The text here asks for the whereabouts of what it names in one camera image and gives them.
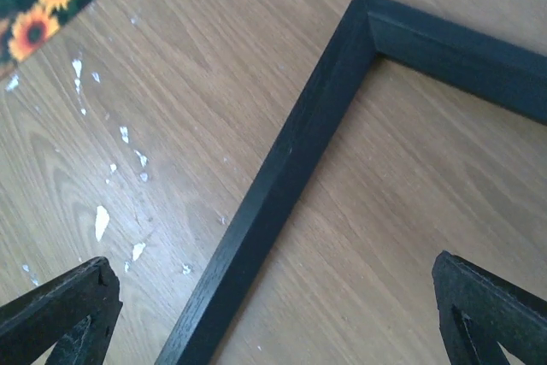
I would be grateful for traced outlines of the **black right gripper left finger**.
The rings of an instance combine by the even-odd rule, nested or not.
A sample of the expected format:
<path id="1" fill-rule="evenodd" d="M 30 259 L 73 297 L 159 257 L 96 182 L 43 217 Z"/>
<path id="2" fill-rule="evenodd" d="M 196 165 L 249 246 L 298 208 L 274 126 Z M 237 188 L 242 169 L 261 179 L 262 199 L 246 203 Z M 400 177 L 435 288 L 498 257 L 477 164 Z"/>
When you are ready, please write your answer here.
<path id="1" fill-rule="evenodd" d="M 121 312 L 120 281 L 93 257 L 1 307 L 1 363 L 102 364 Z"/>

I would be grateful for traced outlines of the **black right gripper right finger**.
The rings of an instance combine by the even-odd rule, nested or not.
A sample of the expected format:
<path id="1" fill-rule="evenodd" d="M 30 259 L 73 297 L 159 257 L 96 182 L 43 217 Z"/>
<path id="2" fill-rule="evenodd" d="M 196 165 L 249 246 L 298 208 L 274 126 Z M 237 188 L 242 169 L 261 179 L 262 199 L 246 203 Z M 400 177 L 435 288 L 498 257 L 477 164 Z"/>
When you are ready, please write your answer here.
<path id="1" fill-rule="evenodd" d="M 545 300 L 446 250 L 432 279 L 452 364 L 546 363 Z"/>

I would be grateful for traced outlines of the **black picture frame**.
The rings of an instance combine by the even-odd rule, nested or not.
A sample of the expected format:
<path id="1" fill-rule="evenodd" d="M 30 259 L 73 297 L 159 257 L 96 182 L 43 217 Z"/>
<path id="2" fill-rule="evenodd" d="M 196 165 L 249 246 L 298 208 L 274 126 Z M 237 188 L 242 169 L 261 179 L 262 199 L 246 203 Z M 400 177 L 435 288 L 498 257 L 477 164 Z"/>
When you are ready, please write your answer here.
<path id="1" fill-rule="evenodd" d="M 377 56 L 546 120 L 544 56 L 393 0 L 351 0 L 163 346 L 160 364 L 212 359 Z"/>

